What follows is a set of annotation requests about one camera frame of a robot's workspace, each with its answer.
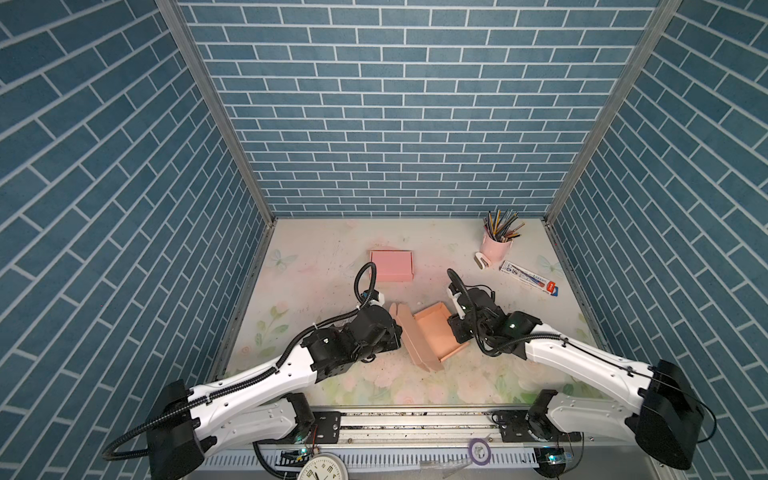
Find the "orange paper box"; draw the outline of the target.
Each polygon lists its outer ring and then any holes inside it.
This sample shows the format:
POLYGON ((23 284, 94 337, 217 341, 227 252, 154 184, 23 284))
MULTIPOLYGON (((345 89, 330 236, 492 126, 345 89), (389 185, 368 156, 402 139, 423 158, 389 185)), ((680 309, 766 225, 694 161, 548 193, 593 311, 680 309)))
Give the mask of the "orange paper box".
POLYGON ((424 371, 444 370, 444 362, 468 346, 456 340, 448 323, 451 312, 443 302, 417 313, 406 304, 393 303, 389 313, 402 328, 401 341, 412 362, 424 371))

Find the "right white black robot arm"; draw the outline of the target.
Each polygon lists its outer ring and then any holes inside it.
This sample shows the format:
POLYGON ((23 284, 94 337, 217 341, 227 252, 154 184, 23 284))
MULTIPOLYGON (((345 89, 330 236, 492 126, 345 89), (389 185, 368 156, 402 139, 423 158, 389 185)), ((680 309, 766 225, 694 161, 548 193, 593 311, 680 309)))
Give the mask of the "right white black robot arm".
POLYGON ((710 409, 680 367, 609 354, 572 339, 522 311, 504 312, 488 290, 453 282, 447 293, 457 312, 448 324, 460 344, 473 342, 488 357, 515 356, 556 369, 601 393, 583 399, 544 389, 526 414, 531 435, 557 441, 568 434, 598 434, 635 443, 661 464, 693 465, 696 448, 711 440, 701 429, 710 409))

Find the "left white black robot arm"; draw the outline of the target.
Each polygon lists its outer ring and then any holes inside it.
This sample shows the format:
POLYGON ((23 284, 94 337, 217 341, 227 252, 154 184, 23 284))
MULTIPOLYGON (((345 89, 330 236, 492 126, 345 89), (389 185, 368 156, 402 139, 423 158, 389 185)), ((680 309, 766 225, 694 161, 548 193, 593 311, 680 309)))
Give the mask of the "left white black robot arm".
POLYGON ((281 440, 309 428, 303 389, 401 346, 402 329, 368 305, 302 330, 277 358, 233 377, 166 385, 144 423, 112 440, 107 462, 146 458, 153 479, 180 479, 220 450, 281 440))

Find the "pink paper box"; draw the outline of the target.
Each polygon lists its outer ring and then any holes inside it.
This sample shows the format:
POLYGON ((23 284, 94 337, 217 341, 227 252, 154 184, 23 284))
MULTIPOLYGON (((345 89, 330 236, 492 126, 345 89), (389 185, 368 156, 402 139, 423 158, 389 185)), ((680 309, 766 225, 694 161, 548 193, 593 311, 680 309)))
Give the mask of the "pink paper box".
POLYGON ((403 283, 414 278, 413 253, 408 250, 371 250, 379 282, 403 283))

